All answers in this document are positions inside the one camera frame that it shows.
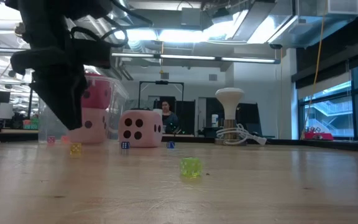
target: small die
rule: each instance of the small die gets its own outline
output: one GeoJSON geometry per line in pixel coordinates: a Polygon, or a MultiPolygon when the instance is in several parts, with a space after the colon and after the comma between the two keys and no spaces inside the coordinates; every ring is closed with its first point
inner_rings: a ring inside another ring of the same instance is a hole
{"type": "Polygon", "coordinates": [[[201,161],[198,158],[183,158],[180,161],[180,174],[186,177],[197,177],[202,171],[201,161]]]}
{"type": "Polygon", "coordinates": [[[68,136],[62,136],[62,138],[60,140],[64,144],[70,143],[70,140],[69,140],[68,136]]]}
{"type": "Polygon", "coordinates": [[[173,142],[173,141],[167,142],[167,148],[174,149],[175,148],[175,142],[173,142]]]}
{"type": "Polygon", "coordinates": [[[56,138],[55,138],[55,136],[49,136],[47,141],[48,141],[48,144],[53,145],[53,144],[55,144],[56,138]]]}
{"type": "Polygon", "coordinates": [[[129,149],[130,147],[131,147],[131,144],[129,144],[129,142],[121,143],[121,149],[129,149]]]}
{"type": "Polygon", "coordinates": [[[81,155],[82,145],[81,143],[73,143],[70,146],[70,155],[81,155]]]}

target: glass window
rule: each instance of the glass window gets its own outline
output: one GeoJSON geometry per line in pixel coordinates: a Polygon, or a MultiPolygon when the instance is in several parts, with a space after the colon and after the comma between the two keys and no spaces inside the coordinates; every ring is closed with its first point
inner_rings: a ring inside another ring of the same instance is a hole
{"type": "MultiPolygon", "coordinates": [[[[350,91],[351,85],[352,85],[351,81],[336,85],[334,87],[328,88],[328,89],[320,91],[318,93],[315,93],[313,95],[313,99],[321,98],[324,96],[330,96],[330,95],[333,95],[336,93],[342,93],[344,91],[350,91]]],[[[308,100],[310,100],[310,96],[303,98],[303,101],[308,101],[308,100]]]]}
{"type": "MultiPolygon", "coordinates": [[[[305,117],[309,105],[305,106],[305,117]]],[[[313,103],[306,128],[320,128],[321,132],[338,137],[354,137],[353,107],[350,96],[313,103]]]]}

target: red die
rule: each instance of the red die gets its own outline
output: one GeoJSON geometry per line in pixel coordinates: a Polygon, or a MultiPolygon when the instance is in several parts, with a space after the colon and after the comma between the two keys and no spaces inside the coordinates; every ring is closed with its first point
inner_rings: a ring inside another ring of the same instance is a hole
{"type": "Polygon", "coordinates": [[[71,142],[101,143],[106,140],[108,113],[103,109],[82,108],[83,126],[68,132],[71,142]]]}
{"type": "Polygon", "coordinates": [[[81,105],[83,108],[106,109],[110,105],[111,93],[114,91],[114,82],[98,74],[87,73],[88,88],[85,90],[81,105]]]}
{"type": "Polygon", "coordinates": [[[157,112],[129,110],[119,120],[118,136],[121,142],[130,142],[131,147],[158,147],[162,128],[162,119],[157,112]]]}

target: table surface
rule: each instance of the table surface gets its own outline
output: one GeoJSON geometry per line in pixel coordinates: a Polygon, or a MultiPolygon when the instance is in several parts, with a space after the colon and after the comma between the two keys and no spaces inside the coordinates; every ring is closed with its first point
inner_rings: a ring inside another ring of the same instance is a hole
{"type": "Polygon", "coordinates": [[[358,152],[0,144],[0,223],[358,223],[358,152]],[[179,175],[182,157],[203,174],[179,175]]]}

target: person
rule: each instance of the person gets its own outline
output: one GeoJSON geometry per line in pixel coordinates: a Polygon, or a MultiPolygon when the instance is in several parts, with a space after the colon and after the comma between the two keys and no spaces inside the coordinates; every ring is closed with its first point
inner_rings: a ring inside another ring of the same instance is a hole
{"type": "Polygon", "coordinates": [[[162,124],[165,127],[165,133],[173,133],[178,126],[178,116],[170,111],[167,101],[162,102],[162,124]]]}

